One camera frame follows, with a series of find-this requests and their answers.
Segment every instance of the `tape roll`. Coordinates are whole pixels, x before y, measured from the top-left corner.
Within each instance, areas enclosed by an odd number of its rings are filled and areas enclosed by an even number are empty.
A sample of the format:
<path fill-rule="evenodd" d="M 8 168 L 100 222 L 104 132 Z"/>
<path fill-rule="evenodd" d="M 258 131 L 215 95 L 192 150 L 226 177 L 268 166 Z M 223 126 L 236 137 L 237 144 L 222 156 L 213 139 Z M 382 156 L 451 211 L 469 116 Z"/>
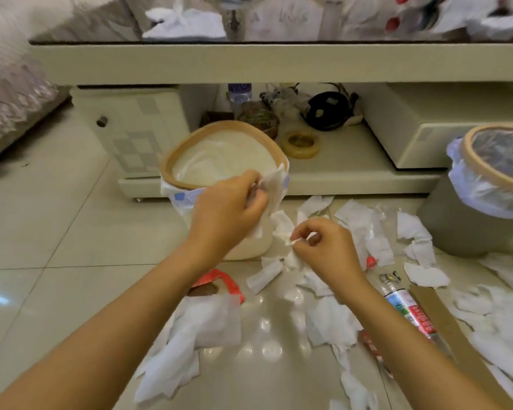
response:
<path fill-rule="evenodd" d="M 281 149 L 289 157 L 310 159 L 321 149 L 319 137 L 313 133 L 301 130 L 289 132 L 281 141 Z"/>

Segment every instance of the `glass tabletop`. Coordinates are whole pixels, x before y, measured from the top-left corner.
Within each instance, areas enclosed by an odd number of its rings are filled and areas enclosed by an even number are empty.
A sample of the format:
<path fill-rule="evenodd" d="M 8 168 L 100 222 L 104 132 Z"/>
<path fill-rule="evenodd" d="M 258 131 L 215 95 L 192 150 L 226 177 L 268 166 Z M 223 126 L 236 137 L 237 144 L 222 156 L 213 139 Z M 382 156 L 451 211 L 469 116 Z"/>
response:
<path fill-rule="evenodd" d="M 71 0 L 29 42 L 513 42 L 513 0 Z"/>

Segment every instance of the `person's left hand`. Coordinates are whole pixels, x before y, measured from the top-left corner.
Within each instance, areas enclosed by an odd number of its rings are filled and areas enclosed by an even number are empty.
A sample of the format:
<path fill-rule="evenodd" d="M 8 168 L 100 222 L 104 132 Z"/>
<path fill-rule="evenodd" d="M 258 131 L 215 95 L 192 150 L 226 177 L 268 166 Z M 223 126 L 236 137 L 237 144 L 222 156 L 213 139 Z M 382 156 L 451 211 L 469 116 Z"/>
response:
<path fill-rule="evenodd" d="M 256 227 L 268 206 L 268 195 L 257 190 L 246 207 L 251 187 L 261 179 L 256 171 L 219 181 L 196 200 L 187 243 L 216 265 Z"/>

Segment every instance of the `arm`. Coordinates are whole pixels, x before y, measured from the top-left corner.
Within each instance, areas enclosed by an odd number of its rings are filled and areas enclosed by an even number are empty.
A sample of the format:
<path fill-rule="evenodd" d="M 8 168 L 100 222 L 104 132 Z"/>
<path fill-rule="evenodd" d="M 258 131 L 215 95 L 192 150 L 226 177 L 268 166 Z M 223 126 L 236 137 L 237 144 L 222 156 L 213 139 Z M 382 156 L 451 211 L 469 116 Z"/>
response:
<path fill-rule="evenodd" d="M 187 240 L 0 394 L 0 410 L 112 409 L 194 282 L 256 226 L 267 207 L 256 172 L 206 189 Z"/>
<path fill-rule="evenodd" d="M 415 410 L 501 410 L 446 355 L 408 322 L 363 275 L 349 230 L 315 218 L 292 240 L 294 250 L 356 315 Z"/>

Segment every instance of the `drawer knob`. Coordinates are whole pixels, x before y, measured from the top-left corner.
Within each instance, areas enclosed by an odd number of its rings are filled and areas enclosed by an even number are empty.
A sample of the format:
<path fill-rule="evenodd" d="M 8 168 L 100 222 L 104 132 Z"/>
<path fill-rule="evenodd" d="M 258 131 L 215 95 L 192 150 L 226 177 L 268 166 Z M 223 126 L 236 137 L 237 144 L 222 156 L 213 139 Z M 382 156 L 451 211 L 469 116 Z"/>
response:
<path fill-rule="evenodd" d="M 108 118 L 106 116 L 102 116 L 97 120 L 97 126 L 100 128 L 104 128 L 108 124 Z"/>

